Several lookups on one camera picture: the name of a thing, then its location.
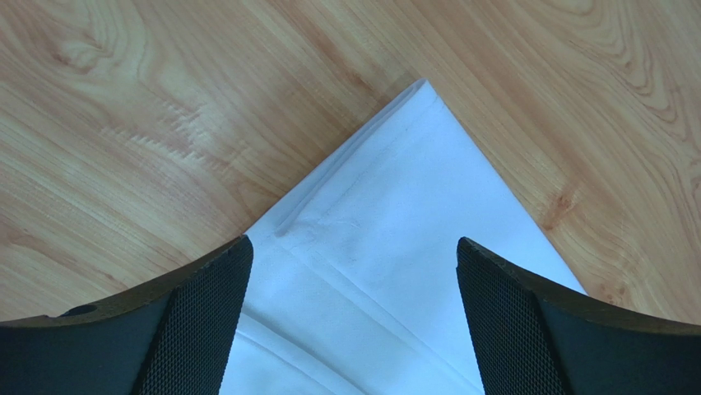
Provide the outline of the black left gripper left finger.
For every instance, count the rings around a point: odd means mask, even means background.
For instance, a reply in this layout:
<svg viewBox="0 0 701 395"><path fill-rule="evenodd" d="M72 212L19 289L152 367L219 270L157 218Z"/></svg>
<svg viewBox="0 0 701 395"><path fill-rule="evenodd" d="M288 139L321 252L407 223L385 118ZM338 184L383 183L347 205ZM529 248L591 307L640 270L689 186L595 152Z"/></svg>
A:
<svg viewBox="0 0 701 395"><path fill-rule="evenodd" d="M3 322L2 393L218 393L252 265L240 236L57 317Z"/></svg>

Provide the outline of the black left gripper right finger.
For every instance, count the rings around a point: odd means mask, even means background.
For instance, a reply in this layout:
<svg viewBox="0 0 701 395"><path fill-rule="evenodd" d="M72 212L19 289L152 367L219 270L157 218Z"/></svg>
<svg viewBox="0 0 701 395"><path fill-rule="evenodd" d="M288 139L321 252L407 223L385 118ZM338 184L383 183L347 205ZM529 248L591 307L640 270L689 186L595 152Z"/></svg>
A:
<svg viewBox="0 0 701 395"><path fill-rule="evenodd" d="M697 394L700 328L607 304L472 239L457 282L488 394Z"/></svg>

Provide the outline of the white t shirt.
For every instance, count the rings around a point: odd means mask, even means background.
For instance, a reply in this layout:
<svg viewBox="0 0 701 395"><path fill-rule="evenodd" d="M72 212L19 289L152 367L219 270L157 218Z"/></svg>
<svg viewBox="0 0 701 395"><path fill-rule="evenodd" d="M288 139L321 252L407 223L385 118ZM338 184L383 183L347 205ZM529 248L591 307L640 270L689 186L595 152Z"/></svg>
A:
<svg viewBox="0 0 701 395"><path fill-rule="evenodd" d="M223 394L480 394L457 283L471 238L581 285L425 79L251 228Z"/></svg>

